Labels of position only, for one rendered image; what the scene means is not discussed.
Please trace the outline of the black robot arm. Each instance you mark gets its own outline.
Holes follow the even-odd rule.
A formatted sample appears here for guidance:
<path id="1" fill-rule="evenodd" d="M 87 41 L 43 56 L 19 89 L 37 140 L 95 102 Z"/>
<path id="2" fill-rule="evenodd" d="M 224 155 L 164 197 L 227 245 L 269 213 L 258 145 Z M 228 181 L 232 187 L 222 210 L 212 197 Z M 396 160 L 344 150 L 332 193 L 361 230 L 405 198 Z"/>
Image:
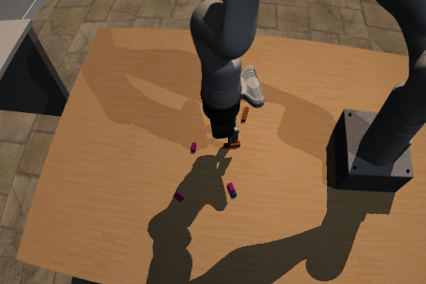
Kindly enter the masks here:
<path id="1" fill-rule="evenodd" d="M 260 0 L 222 1 L 200 3 L 190 23 L 202 80 L 216 92 L 230 91 L 238 85 L 241 56 L 256 35 L 260 4 Z M 402 156 L 426 122 L 426 0 L 376 1 L 397 20 L 409 55 L 407 81 L 392 89 L 361 140 L 365 160 L 385 166 Z"/>

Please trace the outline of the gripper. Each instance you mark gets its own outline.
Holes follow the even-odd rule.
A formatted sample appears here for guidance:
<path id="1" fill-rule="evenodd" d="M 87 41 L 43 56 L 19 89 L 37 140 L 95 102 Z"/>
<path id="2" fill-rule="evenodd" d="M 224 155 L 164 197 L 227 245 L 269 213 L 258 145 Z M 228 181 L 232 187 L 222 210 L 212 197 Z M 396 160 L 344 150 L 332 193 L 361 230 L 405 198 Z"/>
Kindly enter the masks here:
<path id="1" fill-rule="evenodd" d="M 239 128 L 235 127 L 235 122 L 241 99 L 255 108 L 262 107 L 264 104 L 263 91 L 254 67 L 251 65 L 243 67 L 238 85 L 230 91 L 213 91 L 205 85 L 203 80 L 201 89 L 203 110 L 210 119 L 213 137 L 216 139 L 228 137 L 228 144 L 237 143 Z"/>

